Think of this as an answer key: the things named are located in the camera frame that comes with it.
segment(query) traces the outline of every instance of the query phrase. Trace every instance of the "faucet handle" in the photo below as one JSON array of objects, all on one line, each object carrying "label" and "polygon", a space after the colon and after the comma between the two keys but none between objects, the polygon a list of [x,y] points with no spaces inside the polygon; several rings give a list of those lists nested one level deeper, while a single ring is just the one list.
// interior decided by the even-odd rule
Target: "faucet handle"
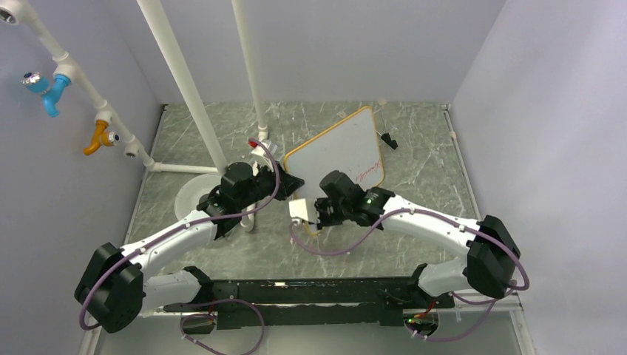
[{"label": "faucet handle", "polygon": [[35,94],[45,94],[50,87],[50,82],[39,72],[27,72],[21,80],[21,83],[31,92]]}]

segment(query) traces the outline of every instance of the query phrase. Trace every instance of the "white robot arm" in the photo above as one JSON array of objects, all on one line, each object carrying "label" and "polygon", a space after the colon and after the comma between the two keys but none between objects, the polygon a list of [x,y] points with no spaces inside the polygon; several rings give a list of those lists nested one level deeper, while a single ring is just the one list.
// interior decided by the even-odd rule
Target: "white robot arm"
[{"label": "white robot arm", "polygon": [[88,311],[107,332],[114,333],[139,313],[210,295],[211,279],[193,266],[176,274],[156,275],[185,252],[224,237],[239,224],[247,206],[267,196],[285,200],[305,183],[272,160],[272,148],[266,147],[269,142],[263,148],[260,142],[253,143],[253,156],[260,165],[256,174],[247,163],[233,163],[220,185],[202,196],[197,210],[182,220],[136,243],[121,248],[107,243],[96,249],[74,293],[84,305],[81,313]]},{"label": "white robot arm", "polygon": [[[370,227],[369,231],[374,228],[400,231],[450,251],[455,255],[454,260],[423,264],[414,271],[412,277],[423,299],[469,288],[489,297],[500,299],[505,296],[515,261],[501,246],[478,235],[487,234],[488,238],[494,238],[518,261],[521,253],[498,218],[486,216],[483,221],[478,221],[449,216],[416,205],[386,189],[373,187],[364,191],[338,171],[329,173],[320,187],[328,197],[290,202],[290,215],[295,224],[304,221],[322,228],[352,220],[360,226]],[[306,247],[294,233],[292,236]]]}]

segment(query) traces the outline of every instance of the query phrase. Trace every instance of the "gray marble surface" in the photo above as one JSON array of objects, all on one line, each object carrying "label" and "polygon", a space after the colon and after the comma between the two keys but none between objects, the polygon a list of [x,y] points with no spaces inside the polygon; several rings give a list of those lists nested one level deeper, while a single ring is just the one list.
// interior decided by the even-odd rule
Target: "gray marble surface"
[{"label": "gray marble surface", "polygon": [[[359,107],[371,106],[379,131],[384,118],[399,147],[380,142],[385,179],[380,185],[419,205],[460,217],[473,217],[470,196],[445,118],[437,103],[280,102],[266,103],[270,139],[278,143],[278,161],[293,148],[320,133]],[[257,122],[250,103],[211,103],[207,113],[229,162],[249,161],[248,137],[256,137]],[[153,152],[164,163],[212,166],[185,105],[169,105]],[[140,196],[130,241],[141,240],[176,222],[174,198],[195,175],[150,173]],[[410,275],[420,263],[451,259],[445,250],[416,237],[375,231],[350,254],[320,257],[309,254],[288,235],[288,204],[273,201],[257,214],[251,233],[236,228],[222,240],[175,260],[163,272],[194,265],[214,279],[376,277]],[[346,223],[310,237],[315,248],[338,250],[357,240],[365,229]]]}]

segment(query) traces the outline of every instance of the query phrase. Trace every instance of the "pipe fitting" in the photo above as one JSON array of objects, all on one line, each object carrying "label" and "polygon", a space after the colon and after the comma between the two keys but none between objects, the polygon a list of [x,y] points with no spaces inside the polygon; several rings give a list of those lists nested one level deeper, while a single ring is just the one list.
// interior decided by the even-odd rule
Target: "pipe fitting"
[{"label": "pipe fitting", "polygon": [[83,149],[83,154],[91,155],[98,150],[101,146],[114,146],[120,140],[120,137],[115,132],[107,132],[106,128],[109,124],[105,121],[96,121],[96,128],[92,135],[91,144]]},{"label": "pipe fitting", "polygon": [[81,68],[68,52],[65,52],[60,58],[52,59],[54,59],[57,64],[57,69],[55,69],[55,76],[65,75],[71,81],[77,81],[78,77],[82,76]]},{"label": "pipe fitting", "polygon": [[94,122],[105,121],[107,125],[111,124],[111,116],[113,116],[113,112],[108,109],[99,109],[96,113],[96,118]]},{"label": "pipe fitting", "polygon": [[0,20],[7,24],[19,24],[37,19],[37,13],[26,1],[4,0],[0,4]]},{"label": "pipe fitting", "polygon": [[124,148],[124,155],[128,158],[136,158],[139,155],[139,140],[133,135],[131,141],[126,142],[126,148]]}]

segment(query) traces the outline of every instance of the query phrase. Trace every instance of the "small black object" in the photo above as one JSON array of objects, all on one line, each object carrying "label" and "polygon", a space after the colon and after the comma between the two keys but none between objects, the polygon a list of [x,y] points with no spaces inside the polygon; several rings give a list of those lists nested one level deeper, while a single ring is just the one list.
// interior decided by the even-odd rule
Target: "small black object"
[{"label": "small black object", "polygon": [[399,147],[399,144],[396,143],[396,139],[392,139],[392,137],[390,137],[390,133],[382,134],[381,139],[394,150]]}]

